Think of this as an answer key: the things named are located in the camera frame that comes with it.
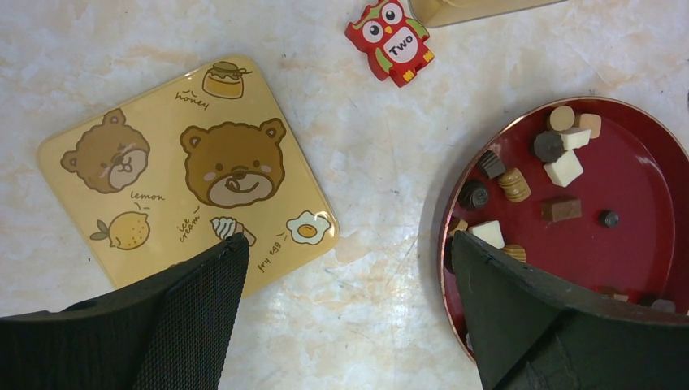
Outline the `gold bear tin lid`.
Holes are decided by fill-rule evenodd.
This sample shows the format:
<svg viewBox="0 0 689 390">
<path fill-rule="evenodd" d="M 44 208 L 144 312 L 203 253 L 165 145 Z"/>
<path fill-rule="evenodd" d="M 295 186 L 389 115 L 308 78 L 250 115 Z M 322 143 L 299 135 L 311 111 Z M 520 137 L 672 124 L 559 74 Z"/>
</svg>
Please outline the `gold bear tin lid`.
<svg viewBox="0 0 689 390">
<path fill-rule="evenodd" d="M 249 244 L 249 296 L 337 242 L 288 121 L 241 54 L 46 139 L 37 160 L 114 288 L 237 234 Z"/>
</svg>

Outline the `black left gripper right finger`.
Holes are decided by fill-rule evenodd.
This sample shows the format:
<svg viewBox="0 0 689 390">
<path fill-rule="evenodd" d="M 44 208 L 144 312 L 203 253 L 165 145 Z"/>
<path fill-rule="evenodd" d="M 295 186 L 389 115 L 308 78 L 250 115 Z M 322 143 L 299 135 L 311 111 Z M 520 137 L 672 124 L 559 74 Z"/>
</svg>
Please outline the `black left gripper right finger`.
<svg viewBox="0 0 689 390">
<path fill-rule="evenodd" d="M 687 316 L 572 284 L 468 232 L 452 260 L 484 388 L 687 388 Z"/>
</svg>

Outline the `red round tray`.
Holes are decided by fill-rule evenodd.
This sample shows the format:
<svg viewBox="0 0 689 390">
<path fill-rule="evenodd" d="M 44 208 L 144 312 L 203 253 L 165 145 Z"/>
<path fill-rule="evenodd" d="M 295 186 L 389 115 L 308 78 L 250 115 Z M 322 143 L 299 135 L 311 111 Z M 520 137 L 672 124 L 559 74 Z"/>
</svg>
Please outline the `red round tray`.
<svg viewBox="0 0 689 390">
<path fill-rule="evenodd" d="M 576 150 L 583 174 L 568 187 L 556 186 L 531 152 L 558 106 L 602 118 L 600 136 Z M 521 245 L 534 267 L 595 292 L 617 288 L 638 304 L 644 296 L 673 301 L 678 314 L 688 311 L 688 154 L 660 121 L 629 103 L 609 97 L 567 97 L 529 110 L 502 128 L 484 147 L 508 167 L 518 168 L 532 194 L 512 203 L 497 180 L 489 180 L 473 157 L 453 175 L 453 190 L 444 204 L 438 240 L 438 272 L 444 307 L 453 334 L 465 353 L 468 327 L 451 267 L 452 217 L 469 225 L 500 222 L 507 245 Z M 470 180 L 490 193 L 480 210 L 460 207 L 458 195 Z M 559 196 L 581 200 L 581 218 L 556 223 L 542 220 L 541 202 Z M 615 228 L 598 222 L 602 210 L 620 216 Z"/>
</svg>

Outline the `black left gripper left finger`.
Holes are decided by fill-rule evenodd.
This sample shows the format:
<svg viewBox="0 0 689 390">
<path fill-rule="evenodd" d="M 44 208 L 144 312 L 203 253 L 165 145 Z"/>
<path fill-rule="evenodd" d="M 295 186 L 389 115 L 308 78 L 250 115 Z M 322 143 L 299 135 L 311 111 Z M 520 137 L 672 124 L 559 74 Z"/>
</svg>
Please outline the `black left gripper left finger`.
<svg viewBox="0 0 689 390">
<path fill-rule="evenodd" d="M 4 389 L 216 389 L 249 265 L 235 234 L 59 312 L 1 320 Z"/>
</svg>

